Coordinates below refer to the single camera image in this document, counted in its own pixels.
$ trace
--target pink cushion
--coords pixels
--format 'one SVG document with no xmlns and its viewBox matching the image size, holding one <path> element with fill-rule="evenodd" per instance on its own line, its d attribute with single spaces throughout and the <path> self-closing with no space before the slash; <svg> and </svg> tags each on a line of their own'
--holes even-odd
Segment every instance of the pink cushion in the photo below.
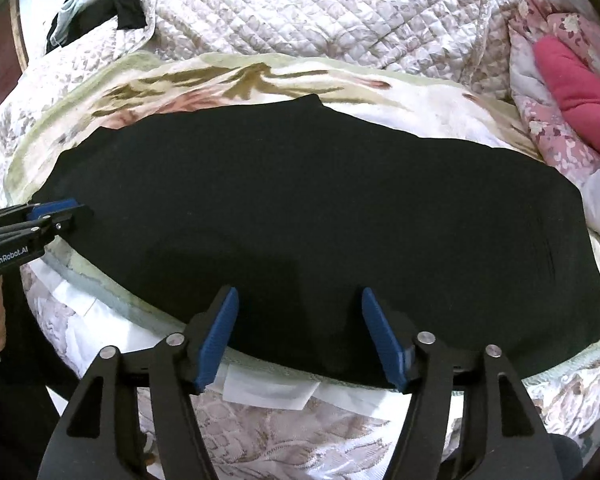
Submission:
<svg viewBox="0 0 600 480">
<path fill-rule="evenodd" d="M 539 40 L 534 45 L 534 55 L 565 120 L 600 153 L 600 76 L 553 36 Z"/>
</svg>

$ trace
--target black cloth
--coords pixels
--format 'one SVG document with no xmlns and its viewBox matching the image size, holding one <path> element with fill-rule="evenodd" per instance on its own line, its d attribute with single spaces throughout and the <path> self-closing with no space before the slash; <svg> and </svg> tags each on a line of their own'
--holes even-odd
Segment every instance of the black cloth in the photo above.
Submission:
<svg viewBox="0 0 600 480">
<path fill-rule="evenodd" d="M 73 17 L 69 23 L 67 38 L 62 42 L 62 46 L 73 43 L 114 16 L 118 17 L 118 30 L 146 27 L 146 19 L 140 0 L 97 0 L 91 5 L 85 6 Z M 47 54 L 58 47 L 52 45 L 50 41 L 57 24 L 58 15 L 56 14 L 46 35 Z"/>
<path fill-rule="evenodd" d="M 34 480 L 59 416 L 45 385 L 68 399 L 76 375 L 29 310 L 18 270 L 4 276 L 7 346 L 0 357 L 0 479 Z"/>
<path fill-rule="evenodd" d="M 371 286 L 458 348 L 529 376 L 600 338 L 600 275 L 576 187 L 528 156 L 420 139 L 292 102 L 154 115 L 64 152 L 36 202 L 75 198 L 66 238 L 187 322 L 238 288 L 230 345 L 385 386 L 362 314 Z"/>
</svg>

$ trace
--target hanging clothes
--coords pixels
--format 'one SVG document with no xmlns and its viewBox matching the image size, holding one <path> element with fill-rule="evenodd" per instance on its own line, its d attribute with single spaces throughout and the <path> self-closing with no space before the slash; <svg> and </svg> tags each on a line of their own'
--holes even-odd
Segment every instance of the hanging clothes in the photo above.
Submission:
<svg viewBox="0 0 600 480">
<path fill-rule="evenodd" d="M 600 339 L 600 274 L 578 190 L 521 153 L 421 139 L 315 96 L 155 115 L 64 152 L 33 200 L 74 197 L 67 242 L 188 322 L 240 293 L 251 356 L 388 386 L 360 310 L 374 288 L 455 348 L 522 376 Z"/>
<path fill-rule="evenodd" d="M 66 46 L 118 15 L 118 30 L 146 26 L 140 0 L 66 0 L 52 21 L 46 52 Z"/>
</svg>

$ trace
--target white quilted blanket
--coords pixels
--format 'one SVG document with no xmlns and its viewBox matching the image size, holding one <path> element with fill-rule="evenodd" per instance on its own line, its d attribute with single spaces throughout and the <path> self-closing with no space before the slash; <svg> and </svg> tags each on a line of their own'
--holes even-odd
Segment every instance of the white quilted blanket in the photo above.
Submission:
<svg viewBox="0 0 600 480">
<path fill-rule="evenodd" d="M 164 59 L 205 52 L 323 56 L 453 79 L 505 98 L 519 0 L 157 0 Z"/>
</svg>

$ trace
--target bedding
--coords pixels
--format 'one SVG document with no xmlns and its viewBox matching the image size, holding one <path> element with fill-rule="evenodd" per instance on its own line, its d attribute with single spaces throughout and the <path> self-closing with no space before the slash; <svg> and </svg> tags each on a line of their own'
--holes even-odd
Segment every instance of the bedding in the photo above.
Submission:
<svg viewBox="0 0 600 480">
<path fill-rule="evenodd" d="M 289 368 L 390 387 L 355 309 L 367 284 L 453 348 L 497 341 L 522 376 L 600 339 L 575 186 L 513 150 L 421 139 L 316 94 L 101 127 L 32 200 L 67 196 L 94 211 L 64 237 L 77 253 L 182 322 L 231 283 L 229 345 Z"/>
<path fill-rule="evenodd" d="M 158 0 L 156 52 L 324 56 L 509 94 L 519 0 Z"/>
<path fill-rule="evenodd" d="M 600 24 L 574 2 L 522 0 L 510 22 L 512 95 L 545 162 L 581 189 L 600 235 Z"/>
<path fill-rule="evenodd" d="M 10 155 L 0 164 L 0 206 L 20 202 L 30 195 L 52 171 L 59 153 L 86 138 L 98 126 L 122 126 L 162 108 L 168 112 L 174 109 L 170 103 L 175 98 L 179 98 L 178 106 L 195 110 L 228 104 L 232 100 L 273 102 L 319 91 L 323 98 L 333 99 L 334 109 L 365 120 L 423 137 L 474 140 L 539 158 L 510 105 L 476 96 L 451 82 L 378 72 L 327 59 L 295 60 L 275 54 L 256 57 L 207 54 L 185 62 L 163 64 L 150 54 L 136 52 L 100 70 L 58 102 L 58 94 L 67 94 L 67 79 L 59 76 L 46 80 L 47 92 L 41 94 L 46 95 L 48 103 L 56 104 L 48 104 L 44 113 L 36 108 L 40 101 L 32 102 L 32 108 L 27 107 L 26 100 L 21 98 L 27 94 L 18 95 L 19 91 L 28 91 L 29 87 L 23 86 L 16 88 L 12 107 L 7 108 L 16 109 L 18 113 L 0 114 L 0 138 L 10 144 Z M 22 134 L 22 138 L 8 134 L 11 130 Z M 590 236 L 600 270 L 600 240 L 593 233 Z M 182 328 L 107 280 L 60 240 L 48 256 L 51 258 L 45 258 L 46 263 L 55 271 L 63 272 L 62 278 L 68 277 L 88 298 L 81 307 L 74 305 L 75 310 L 72 310 L 66 306 L 71 303 L 67 297 L 63 296 L 64 303 L 58 301 L 30 267 L 25 267 L 24 281 L 30 305 L 59 354 L 80 373 L 84 373 L 104 345 L 104 341 L 98 339 L 103 331 L 107 336 L 117 337 L 112 340 L 120 348 L 138 349 L 124 344 L 141 341 L 150 346 L 147 333 L 155 340 Z M 136 333 L 138 328 L 142 329 L 141 335 Z M 242 384 L 240 378 L 254 370 L 262 373 L 263 367 L 271 374 L 270 378 L 275 377 L 269 381 L 272 388 L 291 379 L 295 381 L 293 384 L 318 381 L 331 392 L 333 388 L 343 387 L 324 378 L 299 377 L 293 375 L 292 370 L 253 361 L 237 352 L 228 351 L 224 356 L 223 369 L 232 377 L 228 384 L 237 384 L 238 390 Z M 224 386 L 227 375 L 220 378 Z M 528 378 L 525 384 L 550 431 L 569 436 L 583 434 L 600 417 L 600 342 L 573 360 Z M 302 401 L 300 406 L 304 409 L 299 415 L 309 413 L 311 417 L 310 413 L 319 412 L 325 420 L 334 420 L 330 426 L 334 431 L 321 431 L 314 419 L 315 425 L 307 426 L 305 440 L 290 442 L 285 431 L 273 429 L 286 427 L 289 417 L 293 416 L 288 410 L 241 406 L 234 403 L 242 400 L 236 389 L 228 390 L 227 398 L 232 401 L 224 400 L 224 393 L 218 390 L 220 388 L 210 390 L 197 399 L 196 410 L 199 420 L 204 421 L 203 433 L 208 448 L 213 450 L 214 463 L 240 478 L 255 478 L 261 470 L 277 478 L 321 478 L 330 468 L 342 468 L 344 474 L 353 470 L 362 478 L 379 478 L 395 443 L 397 433 L 392 431 L 399 431 L 405 413 L 404 404 L 401 409 L 394 405 L 391 409 L 365 412 L 360 407 L 373 402 L 364 390 L 356 389 L 359 392 L 356 396 L 346 389 L 327 396 L 320 393 L 325 389 L 318 388 L 320 398 L 314 395 Z M 265 385 L 262 391 L 260 405 L 266 406 L 271 402 L 266 395 L 269 388 Z M 141 420 L 144 429 L 149 431 L 152 425 L 148 394 L 140 394 Z M 288 406 L 297 409 L 297 399 L 289 400 Z M 461 413 L 460 402 L 450 414 L 447 452 L 457 443 Z M 343 423 L 336 423 L 332 417 Z M 262 428 L 259 423 L 263 420 L 270 420 L 273 426 Z M 280 452 L 277 457 L 302 458 L 299 463 L 281 459 L 278 465 L 273 465 L 266 460 L 272 449 Z M 358 453 L 369 457 L 362 471 L 358 466 Z M 276 468 L 275 473 L 271 473 L 272 467 Z"/>
</svg>

